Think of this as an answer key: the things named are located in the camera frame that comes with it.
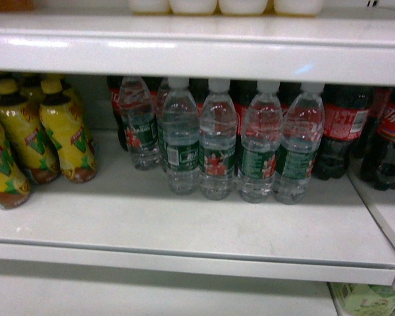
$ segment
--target plastic water bottle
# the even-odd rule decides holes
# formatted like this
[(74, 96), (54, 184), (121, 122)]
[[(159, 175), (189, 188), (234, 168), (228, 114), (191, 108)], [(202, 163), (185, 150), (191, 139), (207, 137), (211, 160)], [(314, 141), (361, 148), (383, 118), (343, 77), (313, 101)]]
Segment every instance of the plastic water bottle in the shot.
[(124, 77), (118, 102), (134, 167), (155, 168), (159, 164), (157, 120), (151, 94), (142, 78)]
[(200, 189), (213, 200), (226, 198), (233, 187), (237, 117), (229, 87), (230, 80), (209, 79), (200, 118)]
[(164, 143), (164, 132), (163, 132), (163, 109), (165, 99), (170, 92), (169, 80), (164, 78), (158, 89), (157, 102), (155, 104), (155, 115), (157, 116), (157, 126), (158, 126), (158, 149), (160, 156), (161, 167), (164, 172), (167, 172), (167, 150), (165, 149)]
[(244, 118), (238, 169), (238, 193), (244, 201), (266, 200), (273, 183), (276, 150), (282, 134), (282, 109), (277, 97), (279, 82), (258, 81), (259, 92)]
[(303, 83), (284, 118), (273, 184), (275, 198), (284, 204), (298, 203), (307, 190), (325, 123), (324, 86)]
[(169, 78), (163, 109), (167, 176), (175, 194), (191, 194), (199, 183), (199, 115), (189, 79)]

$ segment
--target yellow bottle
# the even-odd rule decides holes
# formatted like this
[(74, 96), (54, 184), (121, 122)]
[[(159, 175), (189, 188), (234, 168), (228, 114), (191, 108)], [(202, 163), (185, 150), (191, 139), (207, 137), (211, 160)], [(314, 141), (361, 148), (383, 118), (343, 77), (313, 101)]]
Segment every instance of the yellow bottle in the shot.
[(19, 94), (12, 79), (0, 80), (0, 123), (12, 143), (25, 175), (36, 184), (59, 176), (59, 161), (41, 125), (40, 114)]
[(16, 165), (10, 142), (0, 125), (0, 208), (17, 207), (29, 198), (29, 194), (29, 181)]
[(60, 81), (46, 79), (41, 87), (46, 97), (39, 115), (57, 149), (61, 172), (74, 183), (91, 180), (96, 174), (95, 157), (88, 146), (82, 111), (63, 94)]

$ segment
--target plastic bottle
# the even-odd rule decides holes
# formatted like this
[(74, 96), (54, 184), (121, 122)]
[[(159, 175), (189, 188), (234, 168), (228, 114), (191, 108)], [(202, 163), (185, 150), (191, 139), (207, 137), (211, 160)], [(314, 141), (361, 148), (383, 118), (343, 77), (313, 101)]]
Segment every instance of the plastic bottle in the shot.
[(151, 94), (142, 78), (123, 78), (119, 104), (134, 167), (155, 168), (159, 164), (157, 120)]
[(124, 133), (123, 122), (120, 113), (120, 86), (123, 76), (107, 76), (107, 85), (111, 93), (111, 105), (113, 106), (113, 115), (117, 123), (117, 136), (121, 148), (127, 151), (126, 134)]
[(284, 117), (273, 184), (275, 198), (284, 204), (301, 201), (309, 185), (325, 122), (323, 87), (303, 83), (302, 93)]
[(158, 127), (158, 149), (161, 167), (164, 172), (167, 171), (167, 149), (165, 148), (164, 132), (163, 132), (163, 109), (165, 99), (170, 92), (169, 80), (164, 78), (158, 89), (157, 102), (155, 104), (155, 116), (157, 117)]
[(163, 110), (167, 176), (175, 194), (191, 194), (199, 184), (199, 114), (189, 79), (169, 78)]
[(63, 94), (58, 80), (43, 80), (45, 99), (39, 108), (41, 122), (59, 155), (60, 170), (73, 183), (84, 183), (96, 175), (96, 162), (86, 137), (82, 112)]
[(238, 170), (238, 192), (244, 201), (261, 203), (271, 192), (276, 151), (282, 134), (282, 110), (276, 95), (279, 82), (258, 81), (244, 119)]
[(0, 208), (12, 209), (24, 203), (30, 195), (28, 179), (19, 170), (0, 125)]
[(373, 89), (367, 86), (326, 85), (325, 125), (313, 174), (321, 180), (339, 179), (350, 164), (350, 152), (361, 135)]
[(392, 88), (377, 87), (373, 97), (373, 104), (369, 111), (369, 116), (361, 132), (361, 136), (354, 144), (352, 156), (356, 159), (361, 159), (370, 151), (371, 142), (375, 135), (376, 129), (381, 121), (382, 114), (389, 102)]
[(233, 187), (237, 117), (229, 87), (230, 80), (209, 79), (200, 118), (200, 189), (213, 200), (226, 198)]
[(41, 125), (40, 114), (20, 95), (13, 79), (0, 80), (0, 123), (14, 147), (24, 174), (35, 184), (59, 176), (59, 161)]
[(45, 98), (45, 94), (41, 89), (40, 74), (26, 72), (20, 83), (20, 94), (27, 97), (34, 108), (39, 111), (41, 102)]
[(395, 88), (361, 164), (360, 176), (377, 190), (395, 190)]

